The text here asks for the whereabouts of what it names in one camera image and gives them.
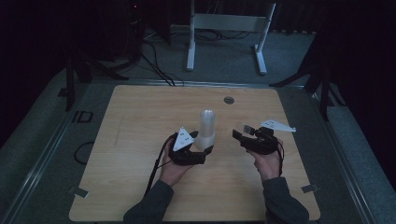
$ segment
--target black tape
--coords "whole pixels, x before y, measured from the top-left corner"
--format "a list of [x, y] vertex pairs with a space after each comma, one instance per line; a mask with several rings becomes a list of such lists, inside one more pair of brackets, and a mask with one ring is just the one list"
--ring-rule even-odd
[[88, 111], [76, 111], [75, 116], [73, 117], [72, 123], [89, 123], [91, 122], [93, 117], [92, 112]]
[[301, 189], [303, 190], [303, 193], [307, 193], [307, 192], [311, 192], [311, 191], [316, 192], [316, 191], [320, 190], [320, 188], [316, 185], [308, 185], [308, 186], [302, 187]]
[[88, 194], [90, 194], [87, 190], [76, 188], [76, 187], [71, 187], [70, 190], [68, 190], [67, 192], [69, 194], [77, 195], [81, 198], [86, 198], [86, 197], [88, 197]]

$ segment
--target white metal frame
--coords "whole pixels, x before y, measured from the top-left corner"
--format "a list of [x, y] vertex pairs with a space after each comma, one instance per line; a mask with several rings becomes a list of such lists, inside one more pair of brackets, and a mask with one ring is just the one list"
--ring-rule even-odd
[[235, 16], [219, 14], [201, 14], [195, 13], [195, 0], [191, 0], [191, 18], [190, 18], [190, 46], [187, 58], [187, 70], [194, 69], [195, 60], [195, 29], [213, 29], [213, 30], [233, 30], [260, 32], [262, 34], [258, 45], [254, 46], [257, 64], [259, 65], [260, 74], [267, 74], [264, 57], [262, 56], [262, 47], [267, 37], [271, 19], [274, 14], [276, 4], [269, 4], [270, 9], [266, 17], [252, 16]]

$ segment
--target white cylinder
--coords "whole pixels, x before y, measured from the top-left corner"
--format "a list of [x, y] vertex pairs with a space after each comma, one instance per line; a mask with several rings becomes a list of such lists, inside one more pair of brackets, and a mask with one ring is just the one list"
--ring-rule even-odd
[[198, 136], [194, 139], [195, 146], [205, 150], [215, 142], [215, 113], [212, 110], [201, 112], [201, 121]]

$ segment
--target dark sleeve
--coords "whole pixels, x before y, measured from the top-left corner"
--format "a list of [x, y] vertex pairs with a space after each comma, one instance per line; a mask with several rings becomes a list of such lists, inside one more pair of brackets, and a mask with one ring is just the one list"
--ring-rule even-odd
[[172, 188], [158, 180], [142, 201], [125, 213], [123, 223], [162, 223], [166, 208], [173, 195]]
[[306, 224], [309, 213], [295, 198], [291, 197], [284, 177], [277, 177], [262, 182], [268, 224], [293, 223]]

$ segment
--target person's left hand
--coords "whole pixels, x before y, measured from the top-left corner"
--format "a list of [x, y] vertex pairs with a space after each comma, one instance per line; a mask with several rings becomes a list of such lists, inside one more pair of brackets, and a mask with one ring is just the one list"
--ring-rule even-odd
[[175, 184], [177, 184], [181, 177], [186, 174], [186, 172], [190, 170], [190, 168], [193, 166], [181, 166], [171, 161], [168, 155], [169, 150], [172, 150], [170, 146], [174, 141], [175, 139], [170, 140], [165, 146], [163, 155], [163, 166], [161, 167], [160, 174], [160, 180], [165, 182], [170, 187], [173, 187]]

